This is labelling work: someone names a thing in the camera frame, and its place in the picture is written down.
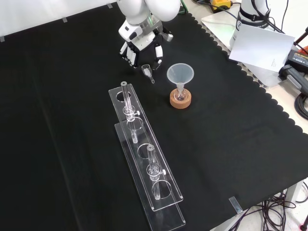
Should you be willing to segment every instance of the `test tube rack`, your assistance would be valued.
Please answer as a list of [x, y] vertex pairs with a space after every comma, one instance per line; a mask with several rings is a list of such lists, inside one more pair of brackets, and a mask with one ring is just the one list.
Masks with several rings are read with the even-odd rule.
[[183, 196], [131, 84], [109, 90], [119, 123], [119, 141], [152, 231], [185, 225], [178, 202]]

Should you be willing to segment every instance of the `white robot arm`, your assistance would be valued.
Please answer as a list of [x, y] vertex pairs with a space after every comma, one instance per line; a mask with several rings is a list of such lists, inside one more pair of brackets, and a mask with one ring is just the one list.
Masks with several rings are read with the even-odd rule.
[[171, 41], [173, 35], [163, 27], [176, 17], [180, 8], [180, 0], [117, 0], [126, 21], [119, 29], [119, 34], [126, 41], [120, 55], [133, 67], [138, 66], [139, 52], [150, 45], [155, 46], [156, 58], [153, 69], [157, 69], [163, 58], [161, 45], [156, 41], [161, 35]]
[[269, 17], [269, 13], [270, 9], [268, 8], [266, 0], [242, 0], [230, 45], [233, 46], [242, 24], [260, 28], [268, 27], [268, 23], [264, 20], [262, 15]]

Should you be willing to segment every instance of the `orange device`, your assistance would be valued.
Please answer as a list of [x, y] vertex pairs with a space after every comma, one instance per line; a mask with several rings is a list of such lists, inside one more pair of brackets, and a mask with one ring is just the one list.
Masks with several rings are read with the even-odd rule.
[[[232, 6], [232, 3], [230, 0], [209, 0], [208, 3], [214, 5], [214, 6], [219, 6], [225, 10], [227, 9], [230, 9], [230, 7]], [[217, 12], [220, 12], [221, 10], [216, 8], [216, 7], [213, 7], [213, 6], [210, 6], [213, 13], [217, 13]]]

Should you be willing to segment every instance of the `white paper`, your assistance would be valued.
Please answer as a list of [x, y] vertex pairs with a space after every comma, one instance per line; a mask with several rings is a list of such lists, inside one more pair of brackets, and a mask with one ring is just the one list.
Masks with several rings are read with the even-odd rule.
[[294, 40], [289, 35], [242, 24], [230, 59], [279, 72]]

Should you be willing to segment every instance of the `black tablecloth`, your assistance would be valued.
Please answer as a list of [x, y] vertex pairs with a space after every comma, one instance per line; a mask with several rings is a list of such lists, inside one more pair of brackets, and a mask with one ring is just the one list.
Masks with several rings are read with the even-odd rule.
[[[307, 135], [191, 15], [155, 84], [120, 59], [116, 4], [6, 36], [0, 44], [1, 230], [148, 230], [108, 90], [134, 86], [183, 194], [183, 230], [204, 231], [308, 175]], [[188, 109], [169, 104], [167, 69], [187, 63]]]

